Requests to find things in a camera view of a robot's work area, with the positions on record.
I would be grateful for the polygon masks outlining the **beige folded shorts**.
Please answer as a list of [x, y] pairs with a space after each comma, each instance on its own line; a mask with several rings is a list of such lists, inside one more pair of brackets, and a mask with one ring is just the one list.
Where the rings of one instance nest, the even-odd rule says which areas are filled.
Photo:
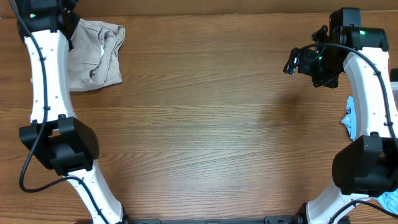
[[71, 37], [67, 71], [70, 91], [90, 91], [121, 83], [119, 50], [126, 28], [80, 19]]

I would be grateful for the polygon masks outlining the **light blue crumpled garment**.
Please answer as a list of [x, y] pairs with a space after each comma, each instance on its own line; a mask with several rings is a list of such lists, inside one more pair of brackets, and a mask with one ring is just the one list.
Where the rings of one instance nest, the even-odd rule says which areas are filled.
[[[341, 120], [341, 123], [346, 127], [349, 138], [354, 141], [356, 139], [356, 111], [354, 108], [354, 99], [349, 96], [346, 102], [346, 115]], [[397, 190], [393, 192], [385, 192], [381, 196], [376, 197], [378, 203], [388, 212], [397, 215]]]

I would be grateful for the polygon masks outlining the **black cloth at table edge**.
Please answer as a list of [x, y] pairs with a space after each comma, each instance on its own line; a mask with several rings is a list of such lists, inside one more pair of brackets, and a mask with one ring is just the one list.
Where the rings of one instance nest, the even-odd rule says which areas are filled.
[[398, 82], [398, 68], [393, 68], [390, 72], [390, 82]]

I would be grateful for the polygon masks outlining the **grey garment with white band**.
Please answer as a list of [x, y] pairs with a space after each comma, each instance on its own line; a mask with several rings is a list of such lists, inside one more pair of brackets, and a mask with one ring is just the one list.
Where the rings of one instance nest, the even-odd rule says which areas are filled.
[[391, 89], [396, 108], [398, 109], [398, 82], [391, 82]]

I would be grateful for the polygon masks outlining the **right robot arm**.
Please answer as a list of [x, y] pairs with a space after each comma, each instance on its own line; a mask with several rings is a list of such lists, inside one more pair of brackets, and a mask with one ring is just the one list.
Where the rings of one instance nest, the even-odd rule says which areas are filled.
[[348, 223], [348, 213], [397, 189], [397, 108], [391, 88], [386, 32], [363, 27], [358, 8], [343, 7], [312, 44], [294, 48], [284, 72], [311, 77], [315, 87], [336, 88], [348, 76], [356, 118], [355, 139], [332, 164], [332, 183], [303, 204], [289, 223]]

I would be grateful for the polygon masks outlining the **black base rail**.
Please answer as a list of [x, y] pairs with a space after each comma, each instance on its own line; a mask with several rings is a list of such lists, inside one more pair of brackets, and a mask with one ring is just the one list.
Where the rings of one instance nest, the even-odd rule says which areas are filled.
[[213, 219], [213, 220], [125, 220], [123, 224], [305, 224], [301, 215], [266, 216], [264, 218]]

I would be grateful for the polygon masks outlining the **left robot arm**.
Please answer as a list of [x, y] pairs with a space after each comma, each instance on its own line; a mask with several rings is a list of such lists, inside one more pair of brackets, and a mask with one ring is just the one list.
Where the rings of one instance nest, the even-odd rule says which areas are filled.
[[[77, 191], [93, 223], [128, 223], [120, 201], [111, 192], [99, 166], [95, 132], [76, 118], [67, 77], [67, 53], [78, 25], [76, 1], [9, 1], [25, 44], [32, 69], [33, 103], [30, 124], [19, 129], [29, 150], [19, 177], [27, 193], [68, 182]], [[36, 189], [24, 184], [35, 157], [59, 178]]]

